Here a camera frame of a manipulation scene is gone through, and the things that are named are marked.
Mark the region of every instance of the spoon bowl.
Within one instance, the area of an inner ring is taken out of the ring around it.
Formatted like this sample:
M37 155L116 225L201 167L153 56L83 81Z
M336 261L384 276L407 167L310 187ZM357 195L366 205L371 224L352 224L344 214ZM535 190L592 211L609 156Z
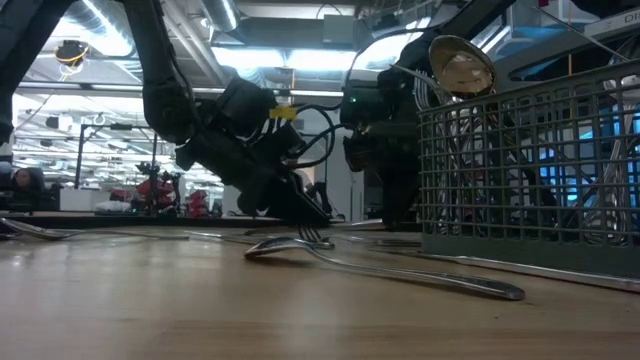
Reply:
M491 59L463 38L438 36L429 48L429 61L440 85L460 99L487 95L495 87Z

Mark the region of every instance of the table surface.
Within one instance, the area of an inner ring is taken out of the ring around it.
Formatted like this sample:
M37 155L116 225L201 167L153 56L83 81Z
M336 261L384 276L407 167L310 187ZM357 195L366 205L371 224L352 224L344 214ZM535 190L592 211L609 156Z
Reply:
M0 243L0 359L637 359L639 295L345 239L328 254L489 277L527 297L363 276L303 252L252 262L248 245L200 237L19 239Z

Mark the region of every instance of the silver spoon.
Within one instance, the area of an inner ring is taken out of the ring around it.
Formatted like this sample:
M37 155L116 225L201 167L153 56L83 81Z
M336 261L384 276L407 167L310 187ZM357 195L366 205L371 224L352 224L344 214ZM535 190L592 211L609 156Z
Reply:
M121 230L52 230L52 229L44 229L38 226L25 224L20 221L9 220L6 218L0 218L0 222L2 222L5 226L10 229L31 236L40 240L47 241L58 241L64 240L72 236L84 235L84 234L98 234L98 235L120 235L120 236L136 236L136 237L146 237L146 238L154 238L154 239L163 239L163 240L188 240L188 235L157 235L157 234L145 234L145 233L137 233L130 231L121 231Z
M371 273L385 277L394 277L401 280L421 280L431 283L453 285L467 290L481 292L508 300L524 299L524 290L504 282L456 274L350 264L344 261L325 257L324 255L316 251L313 247L311 247L307 242L291 237L277 237L265 240L247 250L247 252L244 253L244 257L246 259L253 259L258 256L294 249L304 250L311 256L325 263L362 273Z
M215 242L232 242L237 244L246 244L246 245L257 245L264 241L264 238L249 238L246 235L223 235L223 234L215 234L215 233L203 233L198 231L185 231L187 234L196 236L197 240L202 239L215 239ZM332 242L328 241L307 241L307 240L299 240L302 241L309 246L320 249L320 250L333 250L335 249L335 245Z

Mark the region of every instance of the metal utensil basket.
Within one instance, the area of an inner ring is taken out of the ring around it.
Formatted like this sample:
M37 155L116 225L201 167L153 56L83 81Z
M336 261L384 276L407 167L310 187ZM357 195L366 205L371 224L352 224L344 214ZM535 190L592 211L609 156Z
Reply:
M639 72L420 112L424 252L640 277L640 111L618 100Z

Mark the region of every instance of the pipe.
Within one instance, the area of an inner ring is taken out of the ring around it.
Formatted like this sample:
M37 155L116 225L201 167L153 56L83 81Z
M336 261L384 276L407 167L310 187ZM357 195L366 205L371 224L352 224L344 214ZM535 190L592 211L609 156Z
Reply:
M240 24L240 11L233 0L200 0L204 15L217 31L229 32Z
M182 43L184 48L187 50L189 55L191 55L193 60L195 60L196 64L198 64L200 69L202 69L202 71L204 72L205 76L209 79L209 81L213 83L219 82L220 79L218 78L218 75L216 75L216 73L213 71L211 66L207 64L207 62L202 58L200 53L193 47L193 44L191 44L191 42L187 40L187 38L182 33L182 30L178 28L178 25L173 21L173 19L170 18L169 16L165 16L164 20L169 30L171 30L171 32Z
M240 76L241 78L247 81L251 81L252 83L260 86L261 88L266 88L266 87L269 87L268 85L272 85L272 84L267 84L267 79L265 79L264 73L262 72L262 70L258 68L236 69L236 71L238 72L238 76Z
M193 44L196 46L207 65L211 68L211 70L216 73L218 78L221 81L221 85L226 86L229 83L228 76L222 70L222 67L216 60L216 57L213 55L213 51L209 46L205 46L200 35L196 30L191 26L191 22L187 19L186 15L182 12L182 10L176 5L174 0L164 0L163 1L165 13L168 16L171 16L175 21L176 25L180 26L182 30L184 30L187 35L191 38Z
M131 58L118 63L124 71L135 79L142 79L142 66L135 59L136 46L122 21L124 11L110 0L82 0L73 3L64 19L82 26L93 38L89 43L103 55Z

